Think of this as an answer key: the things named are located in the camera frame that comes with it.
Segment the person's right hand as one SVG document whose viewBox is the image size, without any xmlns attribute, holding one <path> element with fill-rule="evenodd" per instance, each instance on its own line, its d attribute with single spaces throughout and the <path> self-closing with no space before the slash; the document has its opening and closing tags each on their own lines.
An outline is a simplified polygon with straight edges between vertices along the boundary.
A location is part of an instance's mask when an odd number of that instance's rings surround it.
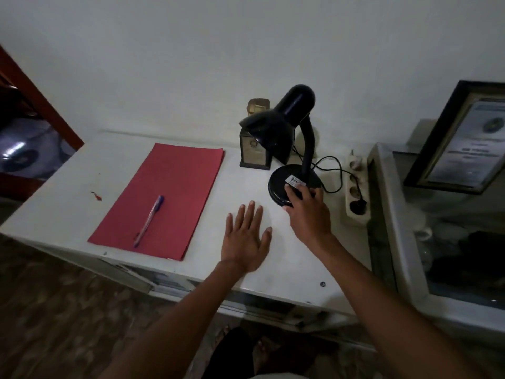
<svg viewBox="0 0 505 379">
<path fill-rule="evenodd" d="M 290 218 L 290 226 L 296 237 L 313 253 L 326 240 L 331 238 L 331 220 L 328 207 L 325 205 L 321 188 L 308 188 L 297 185 L 293 188 L 284 185 L 291 206 L 296 207 L 297 214 Z"/>
</svg>

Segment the person's left hand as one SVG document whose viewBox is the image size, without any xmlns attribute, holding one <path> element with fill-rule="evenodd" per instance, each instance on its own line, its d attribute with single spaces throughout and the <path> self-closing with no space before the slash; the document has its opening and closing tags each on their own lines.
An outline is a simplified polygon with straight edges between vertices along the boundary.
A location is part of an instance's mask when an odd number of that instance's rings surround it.
<svg viewBox="0 0 505 379">
<path fill-rule="evenodd" d="M 221 250 L 221 262 L 231 265 L 233 270 L 239 274 L 239 277 L 256 271 L 267 257 L 267 255 L 262 255 L 259 252 L 263 234 L 260 234 L 263 207 L 256 207 L 256 229 L 241 231 L 241 222 L 243 219 L 242 207 L 247 209 L 248 205 L 242 204 L 237 214 L 233 216 L 233 233 L 226 241 L 224 234 Z"/>
</svg>

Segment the black desk lamp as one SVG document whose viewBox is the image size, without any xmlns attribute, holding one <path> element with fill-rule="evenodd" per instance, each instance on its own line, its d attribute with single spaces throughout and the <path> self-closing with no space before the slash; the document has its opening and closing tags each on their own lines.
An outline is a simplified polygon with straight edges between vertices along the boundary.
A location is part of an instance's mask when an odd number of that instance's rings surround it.
<svg viewBox="0 0 505 379">
<path fill-rule="evenodd" d="M 313 90 L 299 84 L 291 88 L 273 109 L 252 114 L 239 122 L 242 131 L 266 151 L 268 161 L 276 159 L 281 163 L 268 181 L 269 195 L 281 207 L 292 207 L 292 201 L 285 191 L 286 184 L 295 190 L 299 198 L 301 193 L 297 190 L 298 185 L 308 189 L 323 187 L 320 178 L 312 169 L 316 140 L 310 112 L 314 106 Z M 297 127 L 300 128 L 305 142 L 300 165 L 289 164 Z"/>
</svg>

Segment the person's right forearm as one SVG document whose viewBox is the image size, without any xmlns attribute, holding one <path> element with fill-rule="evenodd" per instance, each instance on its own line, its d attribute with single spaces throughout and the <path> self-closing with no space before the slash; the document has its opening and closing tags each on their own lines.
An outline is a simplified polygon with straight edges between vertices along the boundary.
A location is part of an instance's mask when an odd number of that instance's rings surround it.
<svg viewBox="0 0 505 379">
<path fill-rule="evenodd" d="M 377 352 L 401 379 L 487 379 L 479 366 L 394 294 L 330 233 L 300 237 L 334 277 Z"/>
</svg>

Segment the person's left forearm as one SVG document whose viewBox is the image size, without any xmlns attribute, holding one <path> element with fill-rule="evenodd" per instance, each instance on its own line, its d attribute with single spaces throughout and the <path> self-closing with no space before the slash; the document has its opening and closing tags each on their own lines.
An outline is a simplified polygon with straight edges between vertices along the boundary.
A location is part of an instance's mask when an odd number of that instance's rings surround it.
<svg viewBox="0 0 505 379">
<path fill-rule="evenodd" d="M 243 261 L 220 261 L 211 274 L 134 341 L 98 379 L 182 379 L 212 318 L 247 272 Z"/>
</svg>

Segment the small brown desk clock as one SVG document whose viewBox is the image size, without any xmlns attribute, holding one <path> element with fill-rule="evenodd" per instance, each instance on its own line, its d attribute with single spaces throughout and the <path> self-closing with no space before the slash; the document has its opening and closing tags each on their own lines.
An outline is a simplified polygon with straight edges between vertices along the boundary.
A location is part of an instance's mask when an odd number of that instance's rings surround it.
<svg viewBox="0 0 505 379">
<path fill-rule="evenodd" d="M 265 98 L 253 98 L 247 103 L 248 116 L 270 109 L 270 101 Z M 270 170 L 272 156 L 244 128 L 240 135 L 241 161 L 240 167 Z"/>
</svg>

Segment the white power strip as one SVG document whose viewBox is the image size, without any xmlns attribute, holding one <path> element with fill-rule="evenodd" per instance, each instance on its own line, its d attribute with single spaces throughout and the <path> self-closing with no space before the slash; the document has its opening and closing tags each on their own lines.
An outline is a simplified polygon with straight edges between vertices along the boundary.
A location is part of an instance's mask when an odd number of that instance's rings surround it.
<svg viewBox="0 0 505 379">
<path fill-rule="evenodd" d="M 344 213 L 349 223 L 366 226 L 371 218 L 368 159 L 353 151 L 344 162 Z"/>
</svg>

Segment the red paper folder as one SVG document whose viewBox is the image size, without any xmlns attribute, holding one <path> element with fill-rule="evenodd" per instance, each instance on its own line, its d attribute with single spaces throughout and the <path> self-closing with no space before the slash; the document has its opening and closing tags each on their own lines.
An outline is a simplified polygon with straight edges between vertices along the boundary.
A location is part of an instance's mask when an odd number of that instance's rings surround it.
<svg viewBox="0 0 505 379">
<path fill-rule="evenodd" d="M 182 261 L 224 156 L 222 148 L 156 143 L 88 242 Z M 134 248 L 158 196 L 163 205 Z"/>
</svg>

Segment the purple pen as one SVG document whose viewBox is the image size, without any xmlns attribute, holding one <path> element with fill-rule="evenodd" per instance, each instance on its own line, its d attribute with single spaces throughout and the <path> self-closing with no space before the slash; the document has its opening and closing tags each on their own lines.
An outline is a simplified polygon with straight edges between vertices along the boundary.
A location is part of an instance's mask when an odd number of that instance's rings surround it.
<svg viewBox="0 0 505 379">
<path fill-rule="evenodd" d="M 141 243 L 146 231 L 148 230 L 154 216 L 156 215 L 156 213 L 160 210 L 161 206 L 163 205 L 164 200 L 165 200 L 164 196 L 157 197 L 152 209 L 150 210 L 150 212 L 147 216 L 145 223 L 143 224 L 140 232 L 136 235 L 136 238 L 135 238 L 134 244 L 133 244 L 134 248 L 137 248 L 140 245 L 140 243 Z"/>
</svg>

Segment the white desk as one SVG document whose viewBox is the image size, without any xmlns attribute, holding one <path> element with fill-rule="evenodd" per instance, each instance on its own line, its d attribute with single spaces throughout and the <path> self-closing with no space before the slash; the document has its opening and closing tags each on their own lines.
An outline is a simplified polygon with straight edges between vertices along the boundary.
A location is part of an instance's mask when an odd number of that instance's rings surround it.
<svg viewBox="0 0 505 379">
<path fill-rule="evenodd" d="M 88 239 L 156 143 L 222 148 L 225 156 L 182 261 L 99 246 Z M 219 259 L 224 217 L 254 200 L 264 208 L 261 229 L 274 230 L 262 266 L 235 288 L 218 312 L 310 333 L 363 350 L 374 348 L 342 290 L 297 240 L 286 213 L 267 191 L 272 171 L 239 167 L 238 147 L 103 132 L 85 144 L 29 199 L 0 233 L 142 293 L 180 301 Z"/>
</svg>

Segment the white glass display cabinet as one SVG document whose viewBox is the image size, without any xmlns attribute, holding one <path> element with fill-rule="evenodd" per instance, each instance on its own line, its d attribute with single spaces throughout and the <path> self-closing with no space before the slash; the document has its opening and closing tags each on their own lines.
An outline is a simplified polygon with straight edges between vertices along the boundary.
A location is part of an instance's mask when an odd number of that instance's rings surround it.
<svg viewBox="0 0 505 379">
<path fill-rule="evenodd" d="M 401 296 L 424 315 L 459 325 L 505 333 L 505 310 L 429 293 L 394 152 L 407 146 L 377 143 L 369 160 L 375 165 L 387 228 L 396 286 Z"/>
</svg>

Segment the person's leg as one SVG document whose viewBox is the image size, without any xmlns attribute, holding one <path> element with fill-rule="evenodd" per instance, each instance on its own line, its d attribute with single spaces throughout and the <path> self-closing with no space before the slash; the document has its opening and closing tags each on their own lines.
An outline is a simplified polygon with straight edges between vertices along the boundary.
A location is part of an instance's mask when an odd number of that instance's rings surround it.
<svg viewBox="0 0 505 379">
<path fill-rule="evenodd" d="M 216 335 L 211 358 L 201 379 L 309 379 L 292 372 L 268 372 L 266 366 L 281 345 L 262 336 L 256 341 L 240 326 Z"/>
</svg>

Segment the black framed certificate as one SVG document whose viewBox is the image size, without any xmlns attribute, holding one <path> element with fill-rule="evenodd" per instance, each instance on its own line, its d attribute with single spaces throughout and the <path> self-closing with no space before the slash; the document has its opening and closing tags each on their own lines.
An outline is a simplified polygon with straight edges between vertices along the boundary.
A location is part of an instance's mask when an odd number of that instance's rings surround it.
<svg viewBox="0 0 505 379">
<path fill-rule="evenodd" d="M 505 168 L 505 82 L 461 80 L 404 185 L 481 195 Z"/>
</svg>

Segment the red wooden shelf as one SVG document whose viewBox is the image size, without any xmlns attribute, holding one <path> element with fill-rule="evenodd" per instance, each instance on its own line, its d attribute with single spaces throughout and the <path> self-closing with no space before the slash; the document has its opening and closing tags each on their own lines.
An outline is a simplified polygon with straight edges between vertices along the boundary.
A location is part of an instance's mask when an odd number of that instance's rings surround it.
<svg viewBox="0 0 505 379">
<path fill-rule="evenodd" d="M 83 145 L 0 46 L 0 198 L 27 200 Z"/>
</svg>

